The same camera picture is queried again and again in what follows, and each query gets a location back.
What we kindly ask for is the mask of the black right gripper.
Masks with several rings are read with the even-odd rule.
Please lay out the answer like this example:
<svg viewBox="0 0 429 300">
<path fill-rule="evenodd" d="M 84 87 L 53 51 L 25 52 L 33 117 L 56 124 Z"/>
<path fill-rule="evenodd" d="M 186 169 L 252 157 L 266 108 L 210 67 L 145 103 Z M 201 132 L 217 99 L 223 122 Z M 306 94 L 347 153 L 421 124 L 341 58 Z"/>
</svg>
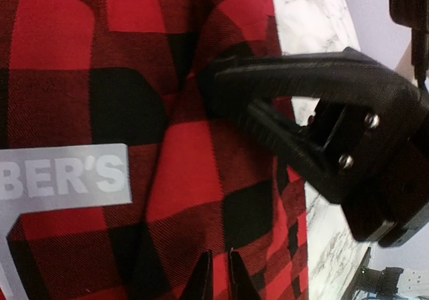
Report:
<svg viewBox="0 0 429 300">
<path fill-rule="evenodd" d="M 272 102 L 234 122 L 345 213 L 353 237 L 401 246 L 428 223 L 428 95 L 412 85 L 318 87 L 300 126 Z"/>
</svg>

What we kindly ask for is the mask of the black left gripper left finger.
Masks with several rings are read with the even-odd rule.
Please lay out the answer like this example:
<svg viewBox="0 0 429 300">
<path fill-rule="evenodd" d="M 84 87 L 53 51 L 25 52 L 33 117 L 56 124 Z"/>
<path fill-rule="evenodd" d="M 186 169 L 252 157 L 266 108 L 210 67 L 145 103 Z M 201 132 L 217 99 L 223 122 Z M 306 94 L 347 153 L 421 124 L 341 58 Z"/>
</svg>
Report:
<svg viewBox="0 0 429 300">
<path fill-rule="evenodd" d="M 213 257 L 209 250 L 199 257 L 179 300 L 213 299 Z"/>
</svg>

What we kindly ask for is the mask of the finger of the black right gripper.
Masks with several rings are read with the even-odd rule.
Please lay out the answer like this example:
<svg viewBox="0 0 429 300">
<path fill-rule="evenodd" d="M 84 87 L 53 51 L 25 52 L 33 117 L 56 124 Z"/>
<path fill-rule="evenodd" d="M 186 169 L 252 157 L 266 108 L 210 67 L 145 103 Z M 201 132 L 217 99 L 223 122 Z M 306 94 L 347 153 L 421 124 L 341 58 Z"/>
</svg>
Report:
<svg viewBox="0 0 429 300">
<path fill-rule="evenodd" d="M 424 108 L 424 92 L 353 49 L 278 57 L 217 59 L 197 76 L 204 104 L 220 113 L 256 98 L 299 96 L 355 104 L 385 114 Z"/>
</svg>

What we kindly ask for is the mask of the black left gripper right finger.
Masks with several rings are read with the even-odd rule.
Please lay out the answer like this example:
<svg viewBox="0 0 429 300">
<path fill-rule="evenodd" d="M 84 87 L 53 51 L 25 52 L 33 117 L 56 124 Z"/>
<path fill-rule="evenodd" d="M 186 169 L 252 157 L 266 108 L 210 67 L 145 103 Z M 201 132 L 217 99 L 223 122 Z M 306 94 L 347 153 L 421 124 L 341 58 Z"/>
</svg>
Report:
<svg viewBox="0 0 429 300">
<path fill-rule="evenodd" d="M 231 249 L 228 253 L 229 299 L 260 300 L 241 255 Z"/>
</svg>

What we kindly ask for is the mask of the red black plaid shirt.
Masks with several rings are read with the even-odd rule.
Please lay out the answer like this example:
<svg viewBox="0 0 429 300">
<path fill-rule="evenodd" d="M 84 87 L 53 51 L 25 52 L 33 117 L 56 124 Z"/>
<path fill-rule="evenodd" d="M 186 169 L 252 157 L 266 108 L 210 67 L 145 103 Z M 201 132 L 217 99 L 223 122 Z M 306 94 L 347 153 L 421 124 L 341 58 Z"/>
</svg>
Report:
<svg viewBox="0 0 429 300">
<path fill-rule="evenodd" d="M 212 251 L 307 299 L 304 182 L 204 104 L 280 53 L 273 0 L 1 0 L 1 298 L 179 299 Z"/>
</svg>

